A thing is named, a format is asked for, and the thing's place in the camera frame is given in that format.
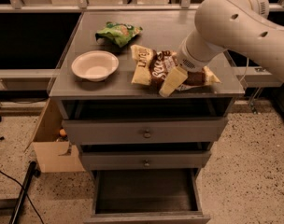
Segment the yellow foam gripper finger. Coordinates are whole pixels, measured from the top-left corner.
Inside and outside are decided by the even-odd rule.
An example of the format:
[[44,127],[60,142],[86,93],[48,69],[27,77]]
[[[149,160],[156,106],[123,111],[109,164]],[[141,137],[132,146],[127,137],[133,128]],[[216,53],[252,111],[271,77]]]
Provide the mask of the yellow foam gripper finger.
[[207,66],[205,66],[203,70],[205,72],[205,84],[206,85],[220,83],[220,80],[217,78],[217,76]]
[[175,89],[180,86],[188,78],[188,72],[181,66],[174,66],[168,73],[159,90],[162,97],[170,96]]

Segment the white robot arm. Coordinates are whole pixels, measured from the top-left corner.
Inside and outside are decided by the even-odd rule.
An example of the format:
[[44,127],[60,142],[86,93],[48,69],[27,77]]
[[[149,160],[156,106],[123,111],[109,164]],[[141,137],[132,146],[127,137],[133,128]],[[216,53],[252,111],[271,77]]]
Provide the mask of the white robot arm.
[[227,49],[251,59],[284,83],[284,26],[269,21],[268,13],[268,0],[204,0],[160,95],[169,96],[190,72],[200,72]]

